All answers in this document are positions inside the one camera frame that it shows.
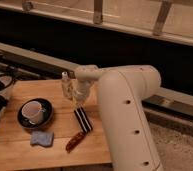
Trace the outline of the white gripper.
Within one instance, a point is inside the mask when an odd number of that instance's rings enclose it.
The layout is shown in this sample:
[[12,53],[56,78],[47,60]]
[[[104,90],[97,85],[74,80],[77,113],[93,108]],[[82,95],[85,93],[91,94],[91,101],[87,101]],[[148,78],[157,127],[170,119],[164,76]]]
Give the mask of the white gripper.
[[[62,91],[63,95],[68,100],[73,100],[73,85],[72,80],[68,76],[68,73],[64,71],[62,73],[62,79],[61,79],[61,85],[62,85]],[[77,108],[81,107],[85,101],[87,100],[89,94],[90,94],[90,88],[93,85],[92,81],[81,81],[78,80],[76,82],[76,89],[75,89],[75,106]]]

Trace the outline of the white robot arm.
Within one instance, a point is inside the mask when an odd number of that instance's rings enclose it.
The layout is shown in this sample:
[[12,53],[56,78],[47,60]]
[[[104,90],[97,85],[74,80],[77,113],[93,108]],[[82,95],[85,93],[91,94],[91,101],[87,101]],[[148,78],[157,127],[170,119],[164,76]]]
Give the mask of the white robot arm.
[[164,171],[142,101],[161,85],[159,72],[149,65],[75,69],[75,81],[62,74],[63,95],[74,102],[74,113],[82,128],[67,144],[73,149],[92,130],[83,104],[92,85],[97,86],[98,111],[107,138],[114,171]]

